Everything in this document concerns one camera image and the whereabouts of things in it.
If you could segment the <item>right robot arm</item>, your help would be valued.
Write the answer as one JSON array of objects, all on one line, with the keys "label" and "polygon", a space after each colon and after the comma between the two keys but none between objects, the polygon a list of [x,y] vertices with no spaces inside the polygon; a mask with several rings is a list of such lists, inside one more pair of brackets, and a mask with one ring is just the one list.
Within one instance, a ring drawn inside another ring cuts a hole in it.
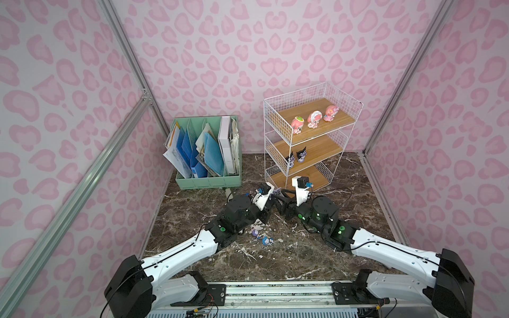
[{"label": "right robot arm", "polygon": [[341,208],[326,196],[307,202],[285,196],[272,199],[281,215],[299,218],[332,249],[369,258],[404,273],[379,278],[375,272],[367,271],[359,275],[362,290],[376,298],[426,303],[446,317],[472,317],[475,280],[456,252],[414,249],[379,237],[340,219]]}]

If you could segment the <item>pink bow My Melody figurine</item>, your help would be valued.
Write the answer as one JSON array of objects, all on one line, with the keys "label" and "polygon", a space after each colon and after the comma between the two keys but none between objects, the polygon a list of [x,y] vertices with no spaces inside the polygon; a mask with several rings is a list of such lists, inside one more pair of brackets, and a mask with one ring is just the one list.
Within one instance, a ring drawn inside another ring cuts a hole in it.
[{"label": "pink bow My Melody figurine", "polygon": [[326,108],[325,115],[323,116],[323,120],[327,122],[332,122],[335,119],[335,116],[339,112],[339,107],[336,105],[329,105]]}]

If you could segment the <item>green hat pink figurine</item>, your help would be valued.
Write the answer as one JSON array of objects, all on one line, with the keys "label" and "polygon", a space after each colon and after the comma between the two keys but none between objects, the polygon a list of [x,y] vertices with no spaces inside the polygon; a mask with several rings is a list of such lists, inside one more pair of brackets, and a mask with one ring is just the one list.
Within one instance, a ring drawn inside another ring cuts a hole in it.
[{"label": "green hat pink figurine", "polygon": [[304,123],[305,120],[300,116],[297,116],[292,120],[290,126],[292,127],[293,135],[299,135],[302,132]]}]

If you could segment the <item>small black Kuromi figurine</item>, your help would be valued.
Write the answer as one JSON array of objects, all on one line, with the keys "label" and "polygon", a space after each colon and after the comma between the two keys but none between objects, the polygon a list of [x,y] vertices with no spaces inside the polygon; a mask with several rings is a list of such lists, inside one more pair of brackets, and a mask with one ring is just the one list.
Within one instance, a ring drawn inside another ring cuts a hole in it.
[{"label": "small black Kuromi figurine", "polygon": [[286,157],[288,169],[291,169],[294,166],[295,160],[296,157],[294,156],[293,152],[291,152],[290,155]]}]

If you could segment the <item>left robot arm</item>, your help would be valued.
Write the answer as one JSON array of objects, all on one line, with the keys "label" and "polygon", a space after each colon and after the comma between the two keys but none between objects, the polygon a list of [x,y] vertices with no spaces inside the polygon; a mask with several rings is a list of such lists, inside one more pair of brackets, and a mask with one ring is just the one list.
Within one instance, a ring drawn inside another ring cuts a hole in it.
[{"label": "left robot arm", "polygon": [[127,257],[104,291],[105,307],[114,317],[146,317],[163,303],[201,301],[200,291],[206,283],[200,276],[190,274],[184,284],[175,282],[173,276],[228,247],[256,221],[266,223],[274,199],[271,193],[235,196],[190,239],[153,257]]}]

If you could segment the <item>white hood My Melody figurine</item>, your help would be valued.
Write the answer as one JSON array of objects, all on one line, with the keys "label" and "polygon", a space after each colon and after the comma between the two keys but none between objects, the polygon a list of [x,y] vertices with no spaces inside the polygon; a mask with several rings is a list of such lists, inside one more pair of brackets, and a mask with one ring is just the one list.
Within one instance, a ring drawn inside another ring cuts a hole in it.
[{"label": "white hood My Melody figurine", "polygon": [[316,129],[319,125],[319,122],[322,120],[322,117],[323,115],[321,111],[312,112],[307,118],[308,127],[310,129]]}]

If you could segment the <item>blue Doraemon figurine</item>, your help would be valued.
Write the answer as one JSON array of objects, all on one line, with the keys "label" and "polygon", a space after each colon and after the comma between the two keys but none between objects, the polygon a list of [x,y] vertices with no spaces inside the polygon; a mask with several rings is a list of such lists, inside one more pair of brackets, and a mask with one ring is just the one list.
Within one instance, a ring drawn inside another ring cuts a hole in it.
[{"label": "blue Doraemon figurine", "polygon": [[264,238],[262,239],[262,244],[263,244],[264,246],[270,246],[270,245],[272,245],[272,244],[273,244],[273,242],[274,242],[274,240],[273,240],[272,238],[270,238],[270,237],[264,237]]}]

